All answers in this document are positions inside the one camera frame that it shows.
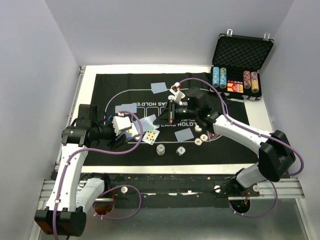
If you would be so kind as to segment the blue yellow card box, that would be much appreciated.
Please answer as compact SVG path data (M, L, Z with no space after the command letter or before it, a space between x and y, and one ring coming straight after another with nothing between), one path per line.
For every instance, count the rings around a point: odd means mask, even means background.
M132 140L140 137L140 132L133 126L131 129L124 132L126 140Z

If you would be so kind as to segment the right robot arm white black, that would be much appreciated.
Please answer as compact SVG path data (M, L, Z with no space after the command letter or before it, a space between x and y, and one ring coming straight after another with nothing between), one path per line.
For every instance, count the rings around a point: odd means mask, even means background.
M170 92L165 109L153 122L155 125L194 120L202 131L227 137L257 154L257 163L240 169L226 185L225 192L241 196L254 184L278 182L295 162L296 157L282 131L259 130L209 107L205 93L197 87L185 92L174 87Z

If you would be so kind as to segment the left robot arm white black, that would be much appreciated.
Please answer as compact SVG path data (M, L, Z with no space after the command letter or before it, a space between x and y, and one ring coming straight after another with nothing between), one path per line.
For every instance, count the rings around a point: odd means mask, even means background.
M92 142L109 140L111 148L122 144L124 132L132 128L124 113L116 113L102 124L98 106L80 104L74 123L62 131L61 160L51 195L43 210L37 210L35 222L47 235L74 236L83 234L87 212L95 199L107 197L110 179L100 173L89 177L82 190L78 189L81 170Z

